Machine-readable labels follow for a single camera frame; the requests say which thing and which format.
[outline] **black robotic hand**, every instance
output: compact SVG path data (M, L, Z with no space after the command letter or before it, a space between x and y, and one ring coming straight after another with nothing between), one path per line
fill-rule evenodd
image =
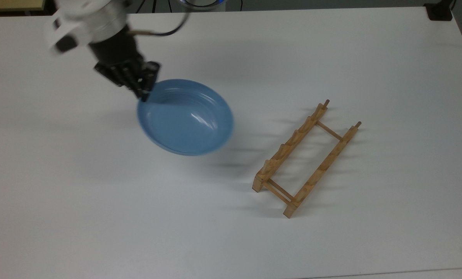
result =
M95 70L117 86L126 86L144 102L155 85L160 64L144 61L128 31L129 26L126 25L109 39L90 43L89 47L98 59Z

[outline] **blue bowl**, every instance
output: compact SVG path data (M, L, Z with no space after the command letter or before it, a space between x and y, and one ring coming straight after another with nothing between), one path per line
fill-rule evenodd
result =
M137 106L139 124L161 148L180 155L203 155L229 140L231 109L211 88L195 81L168 79L155 84Z

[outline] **wooden dowel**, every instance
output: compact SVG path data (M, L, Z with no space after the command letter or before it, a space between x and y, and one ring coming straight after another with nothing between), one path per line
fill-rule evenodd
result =
M285 189L283 189L279 184L275 183L272 179L267 180L267 182L270 183L270 185L274 186L276 189L278 189L284 196L289 198L291 201L293 201L293 196L291 196L288 192L286 192Z
M286 203L286 205L290 205L291 202L288 201L283 195L279 194L279 192L277 192L274 187L272 187L272 185L268 184L268 183L262 183L262 185L264 185L267 189L270 190L270 192L274 193L274 195L276 195L278 198L280 198L283 202Z
M328 132L329 134L332 134L335 138L337 138L339 141L342 141L343 138L342 136L338 135L336 132L334 132L333 130L331 130L329 127L327 127L326 125L324 125L324 123L320 122L320 121L317 121L317 125L319 125L322 129L325 130L325 132Z

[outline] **robotic hand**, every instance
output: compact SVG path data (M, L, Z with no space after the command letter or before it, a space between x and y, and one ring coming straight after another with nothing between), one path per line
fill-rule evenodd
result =
M129 0L56 0L59 9L45 26L51 53L87 45L98 59L95 70L126 86L142 102L155 85L160 64L145 62L127 24Z

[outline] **black object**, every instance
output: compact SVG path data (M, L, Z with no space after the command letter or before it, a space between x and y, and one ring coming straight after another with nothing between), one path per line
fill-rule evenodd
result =
M157 79L160 64L145 62L136 48L133 36L127 35L129 26L105 41L90 43L98 59L95 70L117 86L126 86L142 102L149 97Z
M424 7L427 9L427 15L431 21L451 21L453 15L449 6L453 0L441 0L437 4L426 3Z
M57 43L55 43L55 47L58 51L64 53L77 47L77 42L72 36L66 35L62 37Z

